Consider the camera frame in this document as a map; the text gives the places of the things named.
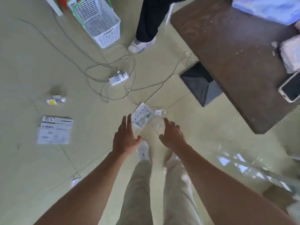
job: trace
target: black pants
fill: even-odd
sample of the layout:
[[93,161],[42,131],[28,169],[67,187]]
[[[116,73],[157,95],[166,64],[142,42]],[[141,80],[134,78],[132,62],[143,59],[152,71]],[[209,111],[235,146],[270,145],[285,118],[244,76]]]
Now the black pants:
[[137,26],[136,39],[150,42],[157,34],[158,27],[169,11],[170,4],[185,0],[144,0]]

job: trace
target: beige pants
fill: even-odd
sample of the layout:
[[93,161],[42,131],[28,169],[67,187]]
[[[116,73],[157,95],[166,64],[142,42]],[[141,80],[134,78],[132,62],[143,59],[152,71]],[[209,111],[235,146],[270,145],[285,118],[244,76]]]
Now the beige pants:
[[[166,164],[167,175],[163,191],[164,225],[201,225],[193,200],[191,182],[180,160]],[[117,225],[152,225],[150,208],[150,177],[148,160],[137,164],[126,188],[120,219]]]

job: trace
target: person's leg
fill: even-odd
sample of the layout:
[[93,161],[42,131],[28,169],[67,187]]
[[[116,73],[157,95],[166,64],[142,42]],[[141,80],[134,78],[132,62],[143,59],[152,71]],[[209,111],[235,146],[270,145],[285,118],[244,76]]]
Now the person's leg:
[[135,167],[124,194],[117,225],[153,225],[150,208],[150,177],[152,164],[145,141],[137,148],[140,162]]
[[156,40],[158,27],[169,11],[170,4],[184,0],[144,0],[137,26],[136,39],[128,47],[132,53],[140,53]]
[[164,225],[201,225],[193,200],[191,181],[182,162],[173,153],[165,168],[167,174],[163,191]]

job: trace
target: smartphone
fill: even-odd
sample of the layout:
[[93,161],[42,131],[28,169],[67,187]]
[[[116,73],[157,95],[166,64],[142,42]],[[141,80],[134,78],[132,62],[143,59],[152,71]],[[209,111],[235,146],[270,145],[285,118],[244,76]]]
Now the smartphone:
[[300,97],[300,70],[284,82],[278,91],[289,103],[296,101]]

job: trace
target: power strip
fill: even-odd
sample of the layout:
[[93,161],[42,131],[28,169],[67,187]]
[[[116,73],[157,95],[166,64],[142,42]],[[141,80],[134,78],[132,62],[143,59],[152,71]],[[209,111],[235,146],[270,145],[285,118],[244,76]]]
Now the power strip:
[[122,72],[118,71],[117,74],[118,74],[117,76],[113,76],[108,79],[112,86],[121,83],[124,80],[129,79],[129,75],[126,72],[122,74]]

